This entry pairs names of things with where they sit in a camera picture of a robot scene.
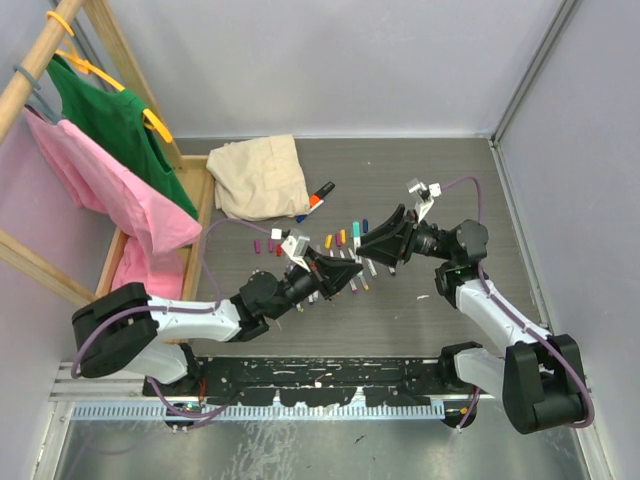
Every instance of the green shirt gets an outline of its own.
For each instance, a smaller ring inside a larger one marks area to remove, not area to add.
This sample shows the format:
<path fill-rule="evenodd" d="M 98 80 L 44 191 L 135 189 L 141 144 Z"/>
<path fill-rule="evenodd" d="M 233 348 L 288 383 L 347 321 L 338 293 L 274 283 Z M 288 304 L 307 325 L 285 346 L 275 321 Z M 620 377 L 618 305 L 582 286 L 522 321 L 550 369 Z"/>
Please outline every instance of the green shirt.
<path fill-rule="evenodd" d="M 135 93 L 110 93 L 82 80 L 59 55 L 47 72 L 62 98 L 62 114 L 122 165 L 196 220 L 182 184 L 167 162 L 153 132 L 143 125 L 147 106 Z"/>

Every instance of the clothes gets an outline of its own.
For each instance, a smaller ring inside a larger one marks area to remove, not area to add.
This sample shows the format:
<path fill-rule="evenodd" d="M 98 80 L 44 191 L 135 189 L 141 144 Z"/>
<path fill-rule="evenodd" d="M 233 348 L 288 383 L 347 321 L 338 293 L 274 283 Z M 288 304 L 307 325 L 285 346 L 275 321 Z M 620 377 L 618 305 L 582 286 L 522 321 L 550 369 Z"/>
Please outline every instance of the clothes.
<path fill-rule="evenodd" d="M 74 201 L 108 214 L 133 237 L 114 286 L 143 281 L 152 295 L 180 298 L 183 265 L 176 249 L 192 243 L 202 227 L 118 163 L 69 120 L 52 125 L 29 109 L 33 135 Z"/>
<path fill-rule="evenodd" d="M 211 150 L 216 206 L 227 216 L 264 220 L 309 212 L 309 194 L 291 135 L 256 138 Z"/>
<path fill-rule="evenodd" d="M 82 80 L 59 55 L 47 72 L 62 98 L 62 114 L 122 165 L 194 219 L 196 208 L 167 162 L 153 133 L 144 127 L 147 106 L 133 92 L 110 93 Z"/>
<path fill-rule="evenodd" d="M 122 260 L 118 265 L 111 290 L 130 282 L 144 283 L 147 293 L 172 300 L 180 300 L 184 280 L 182 259 L 177 254 L 154 257 L 151 270 L 138 239 L 129 237 L 124 246 Z"/>

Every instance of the orange marker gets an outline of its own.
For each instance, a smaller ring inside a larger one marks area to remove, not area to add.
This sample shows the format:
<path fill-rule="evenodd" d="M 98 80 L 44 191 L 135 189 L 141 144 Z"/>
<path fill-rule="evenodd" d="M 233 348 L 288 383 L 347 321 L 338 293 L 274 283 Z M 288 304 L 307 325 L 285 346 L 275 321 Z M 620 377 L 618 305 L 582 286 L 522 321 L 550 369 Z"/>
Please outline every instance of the orange marker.
<path fill-rule="evenodd" d="M 311 207 L 311 210 L 309 210 L 309 213 L 313 212 L 316 208 L 322 205 L 324 197 L 326 197 L 329 192 L 335 188 L 335 186 L 335 183 L 327 182 L 320 190 L 311 195 L 311 198 L 309 199 L 309 206 Z M 305 218 L 307 218 L 307 215 L 298 215 L 296 217 L 296 222 L 302 222 Z"/>

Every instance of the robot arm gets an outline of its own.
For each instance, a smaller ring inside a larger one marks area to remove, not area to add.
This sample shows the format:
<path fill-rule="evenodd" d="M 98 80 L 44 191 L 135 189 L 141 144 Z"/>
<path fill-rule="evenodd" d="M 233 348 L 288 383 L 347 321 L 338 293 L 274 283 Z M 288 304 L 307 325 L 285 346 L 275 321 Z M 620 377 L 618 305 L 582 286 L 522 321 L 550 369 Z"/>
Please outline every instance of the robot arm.
<path fill-rule="evenodd" d="M 447 231 L 428 224 L 424 218 L 440 195 L 439 185 L 427 187 L 413 180 L 407 187 L 416 198 L 415 210 L 405 212 L 399 205 L 385 223 L 362 238 L 357 254 L 392 267 L 408 262 L 413 254 L 444 260 L 435 271 L 438 293 L 476 322 L 505 357 L 496 358 L 475 342 L 444 347 L 438 362 L 441 381 L 458 387 L 476 385 L 501 398 L 520 433 L 583 420 L 587 412 L 578 386 L 532 335 L 549 342 L 584 382 L 576 342 L 537 326 L 496 290 L 479 268 L 487 256 L 485 226 L 465 220 Z"/>
<path fill-rule="evenodd" d="M 256 272 L 219 305 L 166 300 L 148 295 L 140 283 L 130 283 L 78 310 L 72 321 L 81 349 L 104 322 L 141 307 L 95 338 L 80 363 L 82 376 L 97 378 L 127 370 L 163 384 L 181 383 L 188 390 L 201 376 L 199 365 L 188 345 L 165 342 L 185 338 L 247 342 L 269 330 L 267 318 L 279 318 L 316 291 L 330 299 L 362 270 L 352 260 L 321 255 L 308 243 L 308 237 L 291 231 L 283 250 L 295 264 L 293 269 L 282 280 Z"/>

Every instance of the gray hanger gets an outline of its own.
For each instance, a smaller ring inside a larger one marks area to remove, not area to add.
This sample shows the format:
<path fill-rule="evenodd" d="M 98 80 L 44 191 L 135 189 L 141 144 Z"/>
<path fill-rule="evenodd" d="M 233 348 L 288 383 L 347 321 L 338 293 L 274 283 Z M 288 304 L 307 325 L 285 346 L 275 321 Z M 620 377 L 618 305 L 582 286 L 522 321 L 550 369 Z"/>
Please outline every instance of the gray hanger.
<path fill-rule="evenodd" d="M 45 116 L 51 123 L 58 123 L 62 120 L 62 115 L 54 112 L 44 97 L 38 93 L 38 90 L 40 90 L 41 87 L 34 76 L 31 75 L 31 73 L 29 73 L 22 65 L 14 65 L 13 71 L 20 72 L 27 78 L 27 80 L 29 80 L 29 82 L 31 82 L 31 85 L 33 85 L 33 91 L 31 93 L 36 98 L 37 103 L 30 99 L 27 101 L 27 105 Z"/>

